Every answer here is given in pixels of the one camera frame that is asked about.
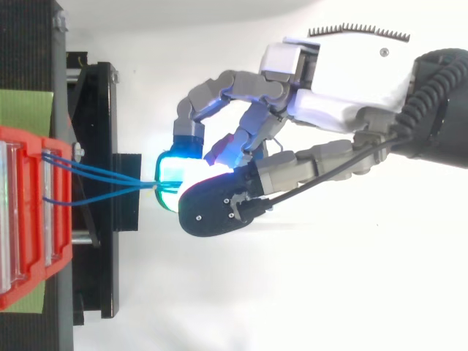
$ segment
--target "black frame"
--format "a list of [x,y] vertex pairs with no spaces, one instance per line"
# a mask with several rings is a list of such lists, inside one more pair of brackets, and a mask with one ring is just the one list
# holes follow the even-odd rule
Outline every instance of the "black frame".
[[[140,178],[141,155],[116,153],[116,71],[99,62],[83,67],[69,83],[69,115],[86,165]],[[74,200],[117,191],[119,186],[75,177]],[[73,209],[73,229],[88,231],[92,242],[73,246],[74,324],[84,311],[113,318],[119,309],[118,232],[138,229],[138,192]]]

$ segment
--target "metal rod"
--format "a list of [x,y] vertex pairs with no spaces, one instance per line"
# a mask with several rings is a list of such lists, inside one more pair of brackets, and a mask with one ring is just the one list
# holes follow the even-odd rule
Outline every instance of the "metal rod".
[[72,244],[74,245],[92,245],[93,241],[87,230],[73,230]]
[[67,83],[76,83],[80,77],[81,69],[69,68],[67,69]]

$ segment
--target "blue cable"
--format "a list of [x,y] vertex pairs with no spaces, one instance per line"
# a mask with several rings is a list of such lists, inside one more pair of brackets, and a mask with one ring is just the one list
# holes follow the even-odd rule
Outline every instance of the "blue cable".
[[[100,196],[97,196],[97,197],[92,197],[90,199],[75,201],[75,202],[71,202],[71,203],[52,200],[52,199],[49,199],[47,197],[43,198],[43,200],[45,202],[52,203],[54,205],[60,205],[60,206],[87,205],[89,203],[95,203],[96,201],[106,200],[106,199],[109,199],[109,198],[112,198],[112,197],[125,195],[125,194],[128,194],[130,192],[136,192],[136,191],[139,191],[139,190],[142,190],[142,189],[151,189],[154,186],[157,186],[157,189],[162,191],[162,192],[166,192],[166,193],[169,193],[169,194],[177,194],[178,191],[174,190],[173,188],[179,188],[179,186],[181,185],[180,181],[144,182],[144,181],[141,181],[139,179],[129,177],[127,175],[123,175],[123,174],[115,173],[115,172],[110,172],[108,170],[102,170],[100,168],[96,168],[96,167],[92,167],[92,166],[81,165],[81,164],[79,164],[77,162],[69,161],[69,160],[63,159],[63,158],[61,158],[59,156],[50,155],[50,154],[42,154],[42,159],[45,162],[47,162],[47,163],[49,163],[49,164],[51,164],[53,166],[59,167],[59,168],[61,168],[63,170],[68,170],[69,172],[78,174],[79,176],[87,177],[87,178],[94,179],[94,180],[97,180],[97,181],[104,181],[104,182],[107,182],[107,183],[110,183],[110,184],[132,186],[131,188],[128,188],[128,189],[123,189],[123,190],[119,190],[117,192],[111,192],[109,194],[100,195]],[[91,174],[91,173],[87,173],[87,172],[83,172],[81,170],[77,170],[75,168],[67,167],[67,166],[62,165],[62,164],[60,164],[58,162],[52,161],[52,159],[57,159],[57,160],[59,160],[61,162],[65,162],[65,163],[70,164],[70,165],[79,165],[83,169],[93,170],[96,173],[106,174],[106,175],[109,175],[109,176],[115,176],[115,177],[119,177],[119,178],[125,178],[125,179],[129,179],[131,181],[122,181],[122,180],[113,179],[113,178],[101,177],[99,175],[97,176],[97,175],[94,175],[94,174]]]
[[136,179],[136,178],[133,178],[133,177],[129,177],[127,175],[124,175],[124,174],[120,174],[120,173],[117,173],[117,172],[112,172],[110,170],[103,170],[102,168],[98,168],[98,167],[92,167],[92,166],[88,166],[88,165],[82,165],[81,163],[78,163],[78,162],[74,162],[74,161],[70,161],[68,159],[64,159],[63,157],[59,157],[59,156],[56,156],[56,155],[53,155],[53,154],[46,154],[45,152],[42,153],[42,157],[43,158],[50,158],[50,159],[54,159],[56,161],[60,161],[60,162],[63,162],[63,163],[66,163],[68,165],[71,165],[71,166],[75,166],[76,168],[82,168],[84,170],[90,170],[92,172],[95,172],[95,173],[101,173],[101,174],[105,174],[105,175],[109,175],[109,176],[113,176],[113,177],[116,177],[116,178],[120,178],[120,179],[126,179],[128,181],[138,181],[138,182],[141,182],[140,179]]
[[54,165],[54,166],[56,166],[58,168],[61,168],[62,170],[68,170],[69,172],[78,174],[79,176],[94,179],[95,181],[105,181],[105,182],[111,183],[111,184],[127,185],[127,186],[155,186],[155,185],[157,185],[157,182],[120,181],[118,179],[101,177],[100,175],[97,176],[97,175],[94,175],[94,174],[83,172],[82,170],[76,170],[75,168],[67,167],[65,165],[62,165],[61,163],[54,162],[54,161],[51,161],[49,159],[45,159],[45,161],[47,163],[50,163],[51,165]]
[[105,195],[100,195],[100,196],[96,196],[96,197],[92,197],[90,199],[86,199],[86,200],[81,200],[81,201],[75,201],[75,202],[71,202],[71,203],[66,203],[66,202],[63,202],[63,201],[57,201],[57,200],[52,200],[52,199],[49,199],[47,197],[43,197],[42,199],[46,202],[46,203],[52,203],[54,205],[59,205],[59,206],[82,206],[82,205],[88,205],[89,203],[95,203],[96,201],[101,201],[101,200],[106,200],[106,199],[110,199],[112,197],[116,197],[116,196],[120,196],[120,195],[125,195],[125,194],[128,194],[129,192],[136,192],[138,190],[141,190],[141,188],[139,187],[133,187],[133,188],[128,188],[128,189],[123,189],[123,190],[119,190],[118,192],[111,192],[109,194],[105,194]]
[[94,179],[94,180],[97,180],[97,181],[105,181],[107,183],[111,183],[111,184],[117,184],[117,185],[126,185],[126,186],[143,186],[145,188],[151,188],[153,186],[158,186],[159,188],[179,188],[180,185],[182,184],[181,181],[163,181],[163,182],[158,182],[158,181],[140,181],[140,180],[136,180],[136,181],[120,181],[118,179],[113,179],[113,178],[107,178],[107,177],[101,177],[100,175],[94,175],[94,174],[91,174],[91,173],[87,173],[87,172],[83,172],[81,170],[76,170],[75,168],[71,168],[71,167],[67,167],[65,165],[62,165],[58,162],[54,162],[50,159],[47,159],[47,157],[43,158],[43,160],[47,163],[50,163],[51,165],[54,165],[56,167],[59,167],[61,169],[64,169],[64,170],[68,170],[69,172],[72,172],[72,173],[75,173],[75,174],[78,174],[79,176],[83,176],[83,177],[87,177],[87,178],[90,178],[90,179]]

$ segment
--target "coiled black cable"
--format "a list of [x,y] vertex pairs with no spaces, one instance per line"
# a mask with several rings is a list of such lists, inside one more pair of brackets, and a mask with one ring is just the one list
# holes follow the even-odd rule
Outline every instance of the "coiled black cable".
[[449,94],[468,78],[468,51],[462,49],[437,50],[418,58],[446,64],[419,88],[396,116],[391,130],[399,138],[412,137],[415,127],[427,114],[448,98]]

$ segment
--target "white wall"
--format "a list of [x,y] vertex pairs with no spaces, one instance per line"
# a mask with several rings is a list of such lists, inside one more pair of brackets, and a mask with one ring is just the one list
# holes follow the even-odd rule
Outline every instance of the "white wall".
[[[289,12],[278,0],[181,1],[61,2],[69,50],[121,73],[118,149],[144,155],[148,180],[188,90],[224,69],[257,71],[285,35],[364,22],[412,32],[421,52],[468,48],[458,0],[296,0]],[[206,144],[233,131],[245,107],[212,118]],[[279,140],[299,150],[340,137],[288,125]],[[202,239],[144,192],[140,232],[121,234],[120,312],[87,314],[75,349],[466,350],[467,195],[463,170],[391,156]]]

